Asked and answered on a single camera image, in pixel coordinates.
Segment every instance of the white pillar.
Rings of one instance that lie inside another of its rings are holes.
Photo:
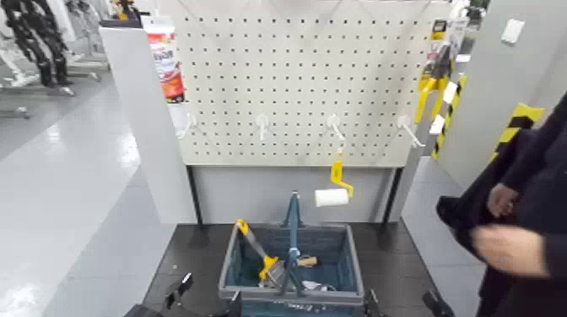
[[[195,223],[186,166],[143,29],[100,28],[162,223]]]

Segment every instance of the clamp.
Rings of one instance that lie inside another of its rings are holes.
[[[432,67],[433,69],[430,70],[431,74],[429,80],[421,88],[418,111],[416,112],[414,119],[415,123],[421,122],[421,118],[424,114],[425,102],[427,101],[431,90],[439,90],[439,94],[437,95],[437,100],[435,101],[435,105],[433,106],[431,117],[429,119],[433,121],[441,110],[441,106],[443,105],[443,92],[447,87],[453,68],[453,61],[451,60],[451,46],[449,44],[445,44],[441,47],[435,63],[426,66],[425,72],[429,73],[429,67]]]

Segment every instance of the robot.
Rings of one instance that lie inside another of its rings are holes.
[[[41,84],[53,87],[51,62],[40,47],[34,32],[51,51],[56,80],[59,85],[69,85],[67,60],[63,52],[67,46],[57,28],[55,15],[46,0],[0,0],[6,13],[6,25],[13,30],[16,45],[40,71]]]

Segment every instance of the pegboard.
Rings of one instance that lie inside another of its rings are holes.
[[[186,164],[397,167],[411,139],[397,128],[416,107],[435,19],[431,1],[171,0],[197,126]],[[339,131],[327,126],[335,114]],[[268,119],[264,140],[257,117]]]

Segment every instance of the wooden handle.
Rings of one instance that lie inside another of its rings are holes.
[[[316,266],[316,265],[317,265],[316,256],[297,260],[297,266]]]

